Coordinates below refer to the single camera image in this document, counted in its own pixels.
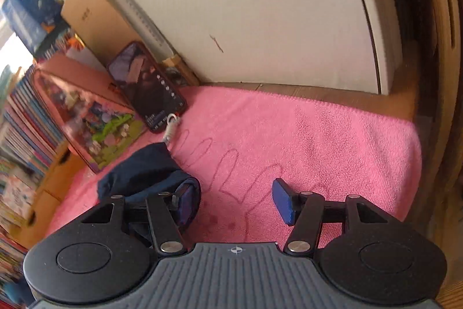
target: silver screw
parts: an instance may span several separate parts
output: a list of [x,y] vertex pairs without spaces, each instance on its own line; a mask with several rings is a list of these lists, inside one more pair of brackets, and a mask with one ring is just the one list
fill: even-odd
[[310,250],[310,244],[305,241],[291,241],[288,243],[288,249],[293,253],[304,253]]
[[183,245],[178,241],[166,241],[161,244],[164,253],[177,253],[183,249]]

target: pink blanket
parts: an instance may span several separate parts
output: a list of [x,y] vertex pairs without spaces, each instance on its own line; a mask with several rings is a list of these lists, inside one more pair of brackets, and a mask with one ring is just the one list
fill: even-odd
[[[277,241],[291,232],[272,202],[282,177],[295,190],[327,200],[357,193],[400,220],[418,187],[421,150],[414,125],[340,105],[256,91],[186,88],[172,155],[201,183],[202,201],[189,242]],[[161,135],[143,135],[121,157]],[[48,233],[96,204],[96,185],[116,163],[94,175],[84,169],[57,209]],[[339,232],[327,226],[321,244]]]

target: smartphone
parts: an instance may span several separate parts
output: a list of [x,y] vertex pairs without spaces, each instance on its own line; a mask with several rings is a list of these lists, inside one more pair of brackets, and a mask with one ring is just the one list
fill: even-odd
[[107,70],[152,132],[166,127],[170,113],[180,115],[187,108],[184,97],[141,42],[131,42],[108,64]]

